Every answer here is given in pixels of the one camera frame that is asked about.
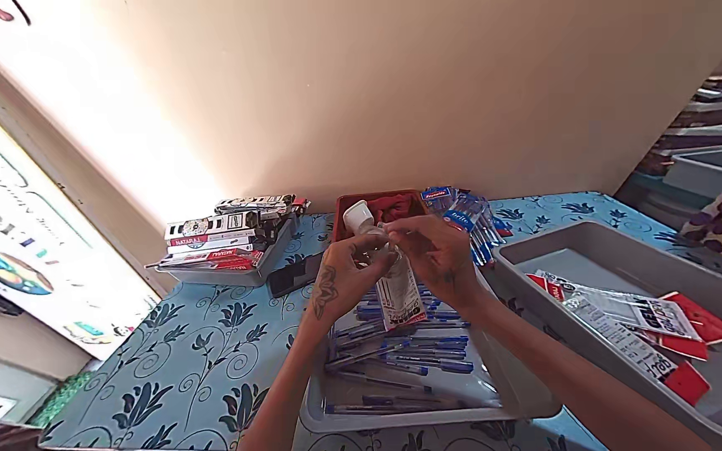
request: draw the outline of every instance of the hand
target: hand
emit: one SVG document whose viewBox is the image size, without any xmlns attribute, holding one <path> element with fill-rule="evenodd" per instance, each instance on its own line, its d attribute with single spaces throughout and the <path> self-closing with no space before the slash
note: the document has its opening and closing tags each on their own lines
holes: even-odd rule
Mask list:
<svg viewBox="0 0 722 451">
<path fill-rule="evenodd" d="M 474 307 L 483 287 L 470 258 L 469 235 L 435 215 L 399 219 L 384 225 L 417 277 L 437 298 L 458 312 Z"/>
<path fill-rule="evenodd" d="M 396 252 L 377 255 L 364 269 L 356 266 L 356 260 L 366 261 L 361 255 L 363 252 L 378 250 L 387 242 L 384 235 L 366 234 L 331 244 L 322 257 L 310 306 L 303 319 L 315 319 L 320 330 L 327 333 L 392 267 Z"/>
</svg>

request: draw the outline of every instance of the stack of pencil boxes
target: stack of pencil boxes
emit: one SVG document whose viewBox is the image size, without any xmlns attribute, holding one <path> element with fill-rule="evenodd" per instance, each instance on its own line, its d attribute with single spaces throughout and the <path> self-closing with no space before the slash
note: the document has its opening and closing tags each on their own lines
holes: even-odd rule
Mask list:
<svg viewBox="0 0 722 451">
<path fill-rule="evenodd" d="M 167 224 L 167 255 L 147 267 L 253 269 L 286 219 L 309 203 L 294 194 L 222 200 L 213 216 Z"/>
</svg>

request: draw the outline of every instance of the table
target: table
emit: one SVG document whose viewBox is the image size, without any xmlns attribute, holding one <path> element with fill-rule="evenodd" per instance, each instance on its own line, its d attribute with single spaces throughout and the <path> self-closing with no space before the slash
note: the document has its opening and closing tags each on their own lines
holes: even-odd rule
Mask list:
<svg viewBox="0 0 722 451">
<path fill-rule="evenodd" d="M 675 231 L 595 192 L 494 200 L 515 242 L 577 220 L 597 220 L 687 257 Z M 322 252 L 332 214 L 306 215 L 277 267 Z M 271 298 L 266 286 L 179 284 L 46 428 L 45 448 L 233 450 L 275 379 L 310 286 Z M 510 308 L 532 316 L 519 304 Z M 534 325 L 536 319 L 530 319 Z M 230 412 L 225 394 L 238 400 Z M 479 421 L 315 434 L 297 423 L 296 450 L 604 450 L 566 408 L 547 419 Z"/>
</svg>

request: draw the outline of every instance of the metal tray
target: metal tray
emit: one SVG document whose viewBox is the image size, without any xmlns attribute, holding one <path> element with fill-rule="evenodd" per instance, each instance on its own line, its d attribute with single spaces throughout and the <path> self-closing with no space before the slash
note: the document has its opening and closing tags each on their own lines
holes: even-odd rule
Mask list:
<svg viewBox="0 0 722 451">
<path fill-rule="evenodd" d="M 679 291 L 721 319 L 722 275 L 592 221 L 502 246 L 495 269 L 486 274 L 501 297 L 516 297 L 576 352 L 722 448 L 722 343 L 710 347 L 707 362 L 692 362 L 712 385 L 693 407 L 590 332 L 526 277 L 537 269 L 583 285 L 630 293 L 661 296 Z"/>
<path fill-rule="evenodd" d="M 286 246 L 291 240 L 291 235 L 298 226 L 299 217 L 295 214 L 289 215 L 289 218 L 286 219 L 277 234 L 277 241 L 266 248 L 266 252 L 264 252 L 254 270 L 209 270 L 206 268 L 164 268 L 160 266 L 157 266 L 155 270 L 161 273 L 169 273 L 181 282 L 261 286 L 266 283 L 269 273 L 275 269 L 275 265 L 286 252 Z"/>
<path fill-rule="evenodd" d="M 479 282 L 491 291 L 483 276 L 478 273 Z M 355 314 L 350 312 L 336 322 L 336 328 L 356 324 Z M 562 405 L 553 394 L 516 357 L 495 339 L 475 326 L 469 329 L 440 329 L 419 331 L 418 334 L 437 336 L 440 334 L 468 334 L 467 361 L 475 364 L 470 375 L 441 372 L 432 368 L 427 376 L 403 374 L 398 381 L 430 385 L 436 392 L 453 391 L 461 395 L 476 392 L 473 385 L 479 380 L 493 385 L 500 395 L 501 407 L 457 408 L 422 413 L 397 413 L 393 415 L 342 415 L 325 413 L 327 402 L 360 404 L 361 395 L 407 394 L 387 391 L 367 384 L 355 384 L 326 375 L 324 359 L 316 359 L 306 395 L 300 408 L 300 421 L 312 433 L 335 433 L 360 429 L 395 428 L 399 426 L 439 425 L 463 421 L 511 420 L 515 418 L 538 418 L 556 415 Z M 322 353 L 327 355 L 327 343 Z"/>
</svg>

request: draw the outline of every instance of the smartphone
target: smartphone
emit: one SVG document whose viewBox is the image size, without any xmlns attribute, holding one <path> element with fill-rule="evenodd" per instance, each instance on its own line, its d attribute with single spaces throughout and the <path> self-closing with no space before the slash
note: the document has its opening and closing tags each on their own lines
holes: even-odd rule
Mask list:
<svg viewBox="0 0 722 451">
<path fill-rule="evenodd" d="M 316 281 L 319 265 L 325 252 L 309 255 L 294 265 L 285 266 L 269 273 L 266 281 L 272 291 L 273 298 L 279 298 L 295 290 L 299 290 L 309 283 Z"/>
</svg>

